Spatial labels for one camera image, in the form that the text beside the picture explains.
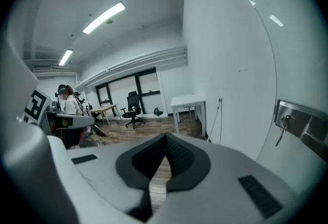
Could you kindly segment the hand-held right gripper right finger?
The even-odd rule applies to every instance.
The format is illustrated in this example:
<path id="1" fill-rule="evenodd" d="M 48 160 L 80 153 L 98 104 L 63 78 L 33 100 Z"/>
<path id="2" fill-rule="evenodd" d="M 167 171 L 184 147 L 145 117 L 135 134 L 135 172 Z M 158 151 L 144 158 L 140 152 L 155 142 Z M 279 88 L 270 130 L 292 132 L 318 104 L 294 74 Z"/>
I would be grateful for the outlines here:
<path id="1" fill-rule="evenodd" d="M 153 223 L 260 223 L 265 219 L 238 181 L 253 176 L 286 208 L 296 194 L 277 175 L 243 153 L 182 134 L 181 140 L 204 150 L 211 161 L 207 176 L 195 188 L 169 193 Z"/>

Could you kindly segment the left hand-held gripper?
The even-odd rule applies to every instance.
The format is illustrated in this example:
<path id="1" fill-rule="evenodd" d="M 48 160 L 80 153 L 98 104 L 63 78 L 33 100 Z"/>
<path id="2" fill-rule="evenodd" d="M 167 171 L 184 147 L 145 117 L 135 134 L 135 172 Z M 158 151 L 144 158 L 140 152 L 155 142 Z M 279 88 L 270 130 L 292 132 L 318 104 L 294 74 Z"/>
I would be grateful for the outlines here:
<path id="1" fill-rule="evenodd" d="M 55 129 L 83 129 L 95 124 L 93 116 L 56 114 L 54 123 L 48 123 L 46 110 L 51 98 L 37 88 L 38 79 L 24 64 L 6 36 L 1 35 L 1 136 L 9 135 L 19 125 L 19 119 L 42 127 L 47 135 L 54 135 Z"/>

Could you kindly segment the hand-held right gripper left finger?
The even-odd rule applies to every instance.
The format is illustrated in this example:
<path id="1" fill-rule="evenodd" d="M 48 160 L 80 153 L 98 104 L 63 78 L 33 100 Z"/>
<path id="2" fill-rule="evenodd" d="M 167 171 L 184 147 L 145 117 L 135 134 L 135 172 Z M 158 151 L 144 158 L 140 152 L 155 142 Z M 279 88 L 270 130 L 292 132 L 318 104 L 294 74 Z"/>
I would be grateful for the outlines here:
<path id="1" fill-rule="evenodd" d="M 70 158 L 90 154 L 97 157 L 94 160 L 82 162 L 75 166 L 88 185 L 110 205 L 128 214 L 139 208 L 143 195 L 147 194 L 150 199 L 150 213 L 154 214 L 166 199 L 166 180 L 153 178 L 150 181 L 149 190 L 144 192 L 140 189 L 128 187 L 116 171 L 116 160 L 120 154 L 145 143 L 153 137 L 154 135 L 151 135 L 106 146 L 70 149 L 67 152 Z"/>

